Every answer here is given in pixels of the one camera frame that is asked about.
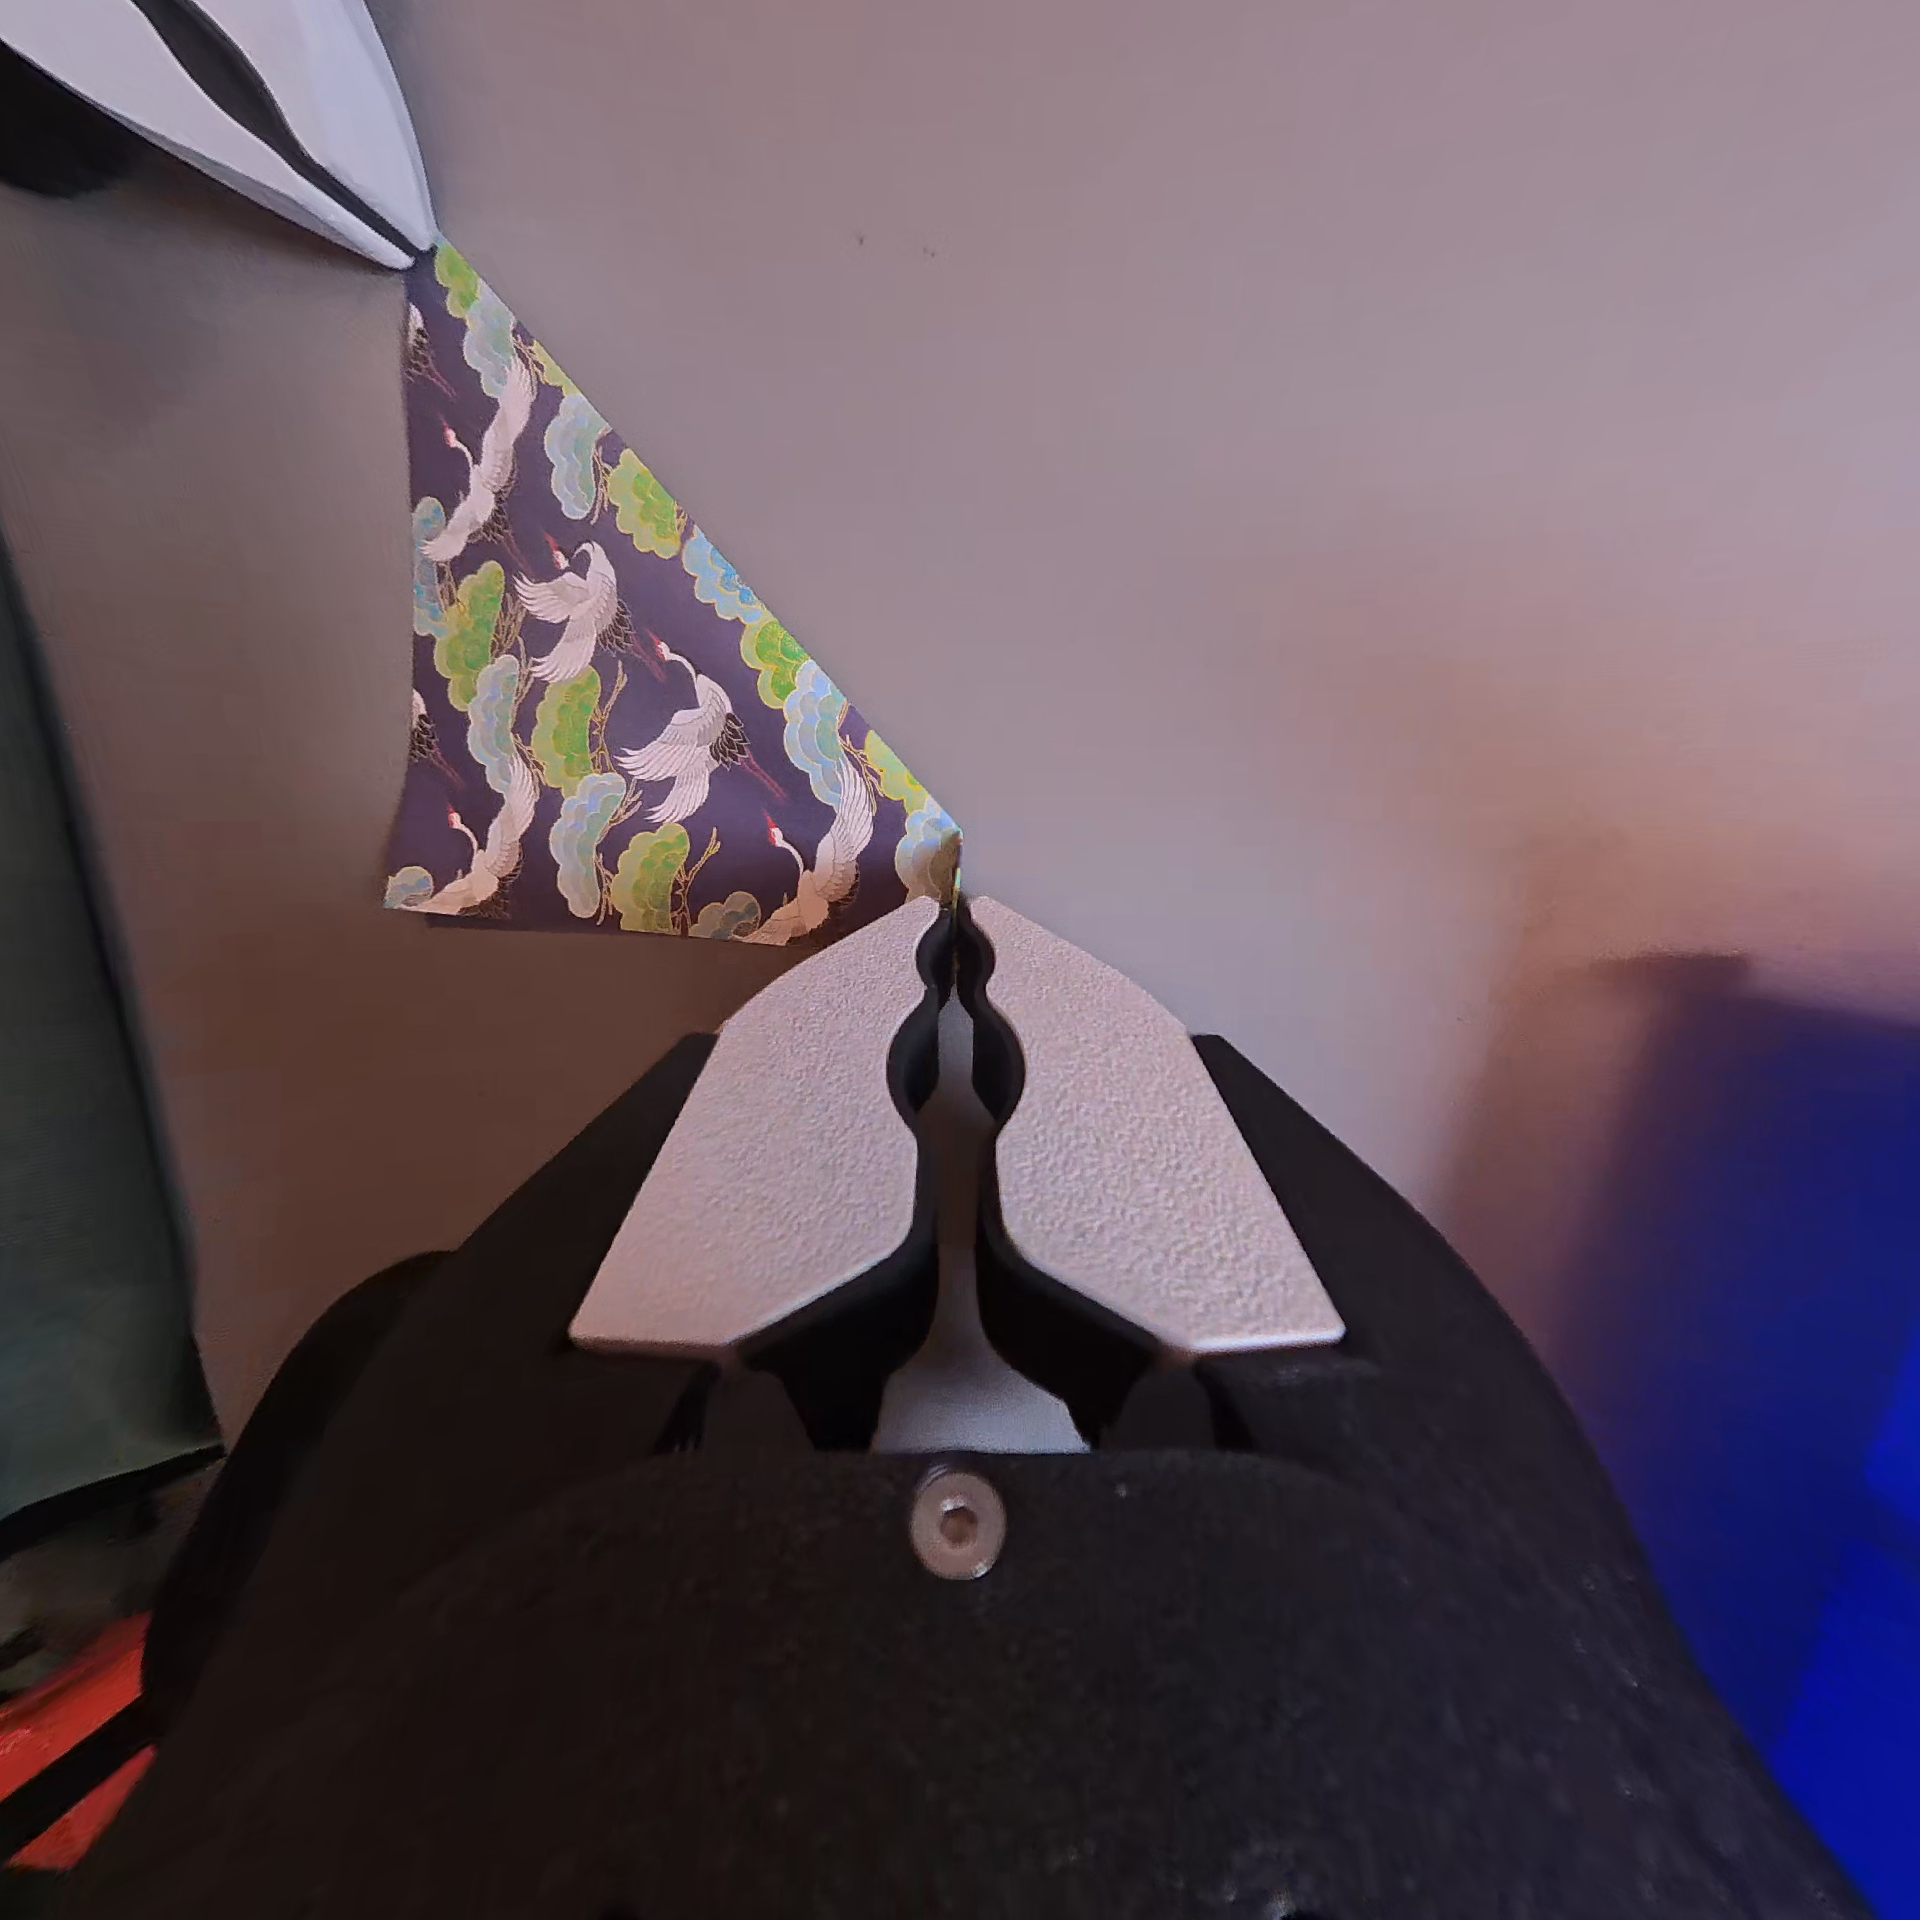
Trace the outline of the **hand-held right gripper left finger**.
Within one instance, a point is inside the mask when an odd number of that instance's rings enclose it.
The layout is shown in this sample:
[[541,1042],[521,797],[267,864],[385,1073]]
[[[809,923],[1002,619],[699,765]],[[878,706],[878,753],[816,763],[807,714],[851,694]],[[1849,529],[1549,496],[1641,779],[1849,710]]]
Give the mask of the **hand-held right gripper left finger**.
[[781,1379],[809,1434],[873,1434],[939,1301],[939,1081],[954,912],[918,898],[718,1030],[569,1322],[590,1353]]

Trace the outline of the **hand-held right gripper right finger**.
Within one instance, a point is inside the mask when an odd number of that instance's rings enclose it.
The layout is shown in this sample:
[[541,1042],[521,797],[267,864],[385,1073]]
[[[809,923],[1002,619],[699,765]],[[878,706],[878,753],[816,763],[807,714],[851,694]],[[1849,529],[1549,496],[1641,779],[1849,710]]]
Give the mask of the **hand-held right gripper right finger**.
[[1205,1362],[1334,1350],[1346,1325],[1181,1017],[1014,907],[963,898],[975,1093],[992,1118],[977,1306],[998,1354],[1111,1434],[1174,1374],[1176,1434],[1216,1431]]

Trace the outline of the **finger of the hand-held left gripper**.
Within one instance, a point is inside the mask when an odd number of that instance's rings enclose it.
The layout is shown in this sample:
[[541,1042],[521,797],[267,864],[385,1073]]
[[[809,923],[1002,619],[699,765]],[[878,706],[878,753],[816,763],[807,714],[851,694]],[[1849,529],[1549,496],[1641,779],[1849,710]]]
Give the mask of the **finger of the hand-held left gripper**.
[[171,2],[166,43],[347,243],[392,263],[437,243],[414,118],[367,3]]
[[359,253],[307,201],[288,169],[241,130],[186,75],[166,43],[171,2],[5,2],[5,46],[45,78],[62,82],[122,125],[282,218]]

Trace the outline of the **purple crane patterned paper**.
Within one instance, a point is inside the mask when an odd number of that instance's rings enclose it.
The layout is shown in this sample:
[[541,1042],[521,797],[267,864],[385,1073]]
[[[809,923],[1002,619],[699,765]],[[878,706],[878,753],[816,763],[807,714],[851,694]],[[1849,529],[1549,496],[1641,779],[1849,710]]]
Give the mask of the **purple crane patterned paper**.
[[963,833],[448,242],[405,281],[413,722],[382,902],[816,947]]

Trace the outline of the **blue plastic bin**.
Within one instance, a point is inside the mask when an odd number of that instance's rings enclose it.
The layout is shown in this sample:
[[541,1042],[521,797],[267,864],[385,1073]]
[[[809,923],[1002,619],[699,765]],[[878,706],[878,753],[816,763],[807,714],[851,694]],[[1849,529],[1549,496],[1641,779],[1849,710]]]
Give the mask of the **blue plastic bin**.
[[1917,1914],[1917,1021],[1730,952],[1552,975],[1459,1189],[1742,1727]]

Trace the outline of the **red object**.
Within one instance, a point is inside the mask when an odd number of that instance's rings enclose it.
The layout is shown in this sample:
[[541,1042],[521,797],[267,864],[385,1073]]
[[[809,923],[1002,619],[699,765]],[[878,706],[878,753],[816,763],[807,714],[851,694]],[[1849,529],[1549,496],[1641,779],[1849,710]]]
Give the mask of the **red object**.
[[161,1722],[142,1665],[151,1614],[113,1622],[3,1709],[3,1867],[72,1872],[154,1763]]

